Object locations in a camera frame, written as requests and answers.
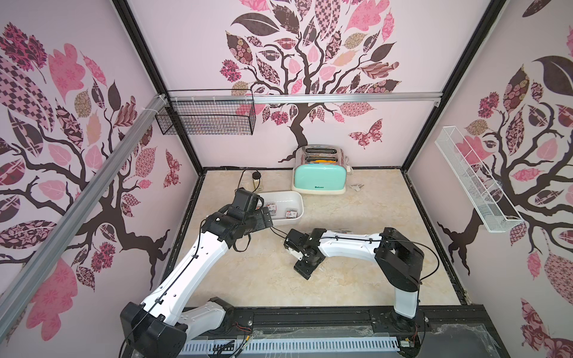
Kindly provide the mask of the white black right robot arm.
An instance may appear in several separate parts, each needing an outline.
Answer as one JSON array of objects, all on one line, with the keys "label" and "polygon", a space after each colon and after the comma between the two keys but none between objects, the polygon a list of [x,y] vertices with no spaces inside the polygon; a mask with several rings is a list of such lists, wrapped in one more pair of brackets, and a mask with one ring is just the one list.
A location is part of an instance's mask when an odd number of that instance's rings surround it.
[{"label": "white black right robot arm", "polygon": [[347,257],[376,263],[395,292],[389,320],[396,331],[404,333],[416,329],[423,280],[440,268],[437,265],[424,276],[425,251],[432,253],[438,263],[439,255],[431,247],[409,240],[395,228],[385,228],[380,234],[370,235],[345,234],[324,228],[304,234],[292,229],[284,238],[284,247],[297,259],[294,269],[306,280],[327,258]]}]

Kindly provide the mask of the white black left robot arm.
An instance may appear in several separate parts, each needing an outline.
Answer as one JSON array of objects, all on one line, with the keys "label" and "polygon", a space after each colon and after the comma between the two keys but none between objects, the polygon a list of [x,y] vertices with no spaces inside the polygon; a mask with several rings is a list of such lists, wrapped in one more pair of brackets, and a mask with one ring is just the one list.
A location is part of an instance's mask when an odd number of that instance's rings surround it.
[{"label": "white black left robot arm", "polygon": [[144,357],[177,357],[192,339],[216,330],[230,307],[220,300],[186,311],[192,294],[216,262],[237,240],[273,226],[264,199],[244,188],[234,201],[201,222],[198,238],[184,259],[140,304],[130,302],[120,313],[122,349]]}]

